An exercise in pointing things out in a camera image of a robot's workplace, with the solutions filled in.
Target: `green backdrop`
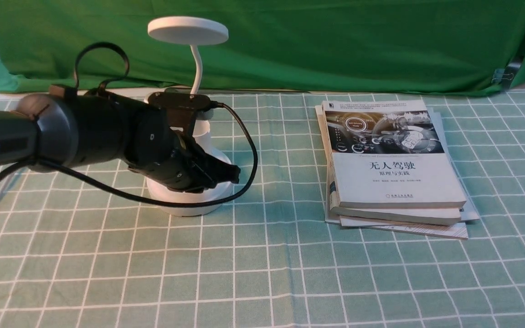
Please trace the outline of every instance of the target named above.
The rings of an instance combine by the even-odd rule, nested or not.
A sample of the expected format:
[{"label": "green backdrop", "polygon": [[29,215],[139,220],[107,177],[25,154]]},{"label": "green backdrop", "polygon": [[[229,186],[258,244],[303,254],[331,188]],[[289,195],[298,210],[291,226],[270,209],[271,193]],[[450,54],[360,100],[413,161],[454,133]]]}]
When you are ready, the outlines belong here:
[{"label": "green backdrop", "polygon": [[[525,82],[525,0],[0,0],[0,92],[73,84],[76,54],[97,41],[131,59],[112,87],[191,85],[189,46],[147,35],[172,15],[229,28],[227,43],[201,48],[204,88],[487,95],[518,56],[514,85]],[[94,50],[81,87],[122,69]]]}]

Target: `stack of books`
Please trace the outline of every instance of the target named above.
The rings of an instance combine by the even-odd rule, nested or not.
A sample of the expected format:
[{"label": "stack of books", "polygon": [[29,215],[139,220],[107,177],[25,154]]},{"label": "stack of books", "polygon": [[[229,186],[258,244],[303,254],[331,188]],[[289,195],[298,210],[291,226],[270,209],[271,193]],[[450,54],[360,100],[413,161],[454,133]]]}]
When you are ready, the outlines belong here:
[{"label": "stack of books", "polygon": [[324,101],[325,221],[467,239],[479,220],[452,166],[443,121],[421,100]]}]

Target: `desk lamp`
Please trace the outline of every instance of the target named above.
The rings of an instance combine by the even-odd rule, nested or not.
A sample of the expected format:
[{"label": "desk lamp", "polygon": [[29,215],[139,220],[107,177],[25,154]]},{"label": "desk lamp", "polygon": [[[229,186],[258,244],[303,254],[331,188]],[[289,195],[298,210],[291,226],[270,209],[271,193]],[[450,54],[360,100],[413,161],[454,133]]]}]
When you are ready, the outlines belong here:
[{"label": "desk lamp", "polygon": [[[216,21],[198,17],[170,16],[154,19],[148,24],[147,32],[150,37],[162,42],[190,46],[196,62],[196,77],[190,91],[190,97],[198,94],[200,82],[202,81],[202,58],[200,57],[198,46],[221,44],[228,40],[227,27]],[[158,97],[159,93],[152,93],[145,98],[145,102],[156,102]],[[206,153],[230,164],[229,158],[212,146],[210,122],[207,121],[207,117],[211,115],[212,110],[206,115],[198,117],[192,136],[196,139],[196,143],[204,148]],[[202,203],[204,201],[221,199],[230,195],[233,189],[233,184],[228,181],[202,193],[182,193],[172,191],[148,177],[146,177],[146,181],[152,198],[175,203]],[[197,216],[212,212],[220,205],[197,208],[162,207],[162,209],[175,216]]]}]

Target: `grid tablecloth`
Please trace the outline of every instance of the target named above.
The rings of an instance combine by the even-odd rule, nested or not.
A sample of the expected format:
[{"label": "grid tablecloth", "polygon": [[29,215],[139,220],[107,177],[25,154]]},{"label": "grid tablecloth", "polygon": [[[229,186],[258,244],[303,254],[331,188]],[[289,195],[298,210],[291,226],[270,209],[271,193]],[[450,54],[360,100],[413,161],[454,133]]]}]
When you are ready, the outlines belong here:
[{"label": "grid tablecloth", "polygon": [[[0,327],[525,327],[525,92],[423,97],[483,217],[468,241],[323,222],[313,106],[418,97],[212,96],[245,121],[260,167],[244,196],[199,218],[23,174],[0,204]],[[252,155],[224,110],[212,133],[246,181]],[[82,170],[148,194],[119,161]]]}]

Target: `robotic arm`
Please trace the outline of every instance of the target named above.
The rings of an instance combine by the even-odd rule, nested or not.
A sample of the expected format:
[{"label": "robotic arm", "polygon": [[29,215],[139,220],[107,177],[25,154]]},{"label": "robotic arm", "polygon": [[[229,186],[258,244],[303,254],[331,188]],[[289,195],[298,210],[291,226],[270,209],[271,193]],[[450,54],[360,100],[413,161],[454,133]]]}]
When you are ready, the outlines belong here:
[{"label": "robotic arm", "polygon": [[207,96],[161,93],[154,106],[98,89],[76,91],[52,85],[48,94],[26,96],[12,112],[0,112],[0,165],[35,158],[74,168],[122,159],[132,172],[174,191],[239,182],[237,166],[207,154],[192,138],[198,115],[219,106]]}]

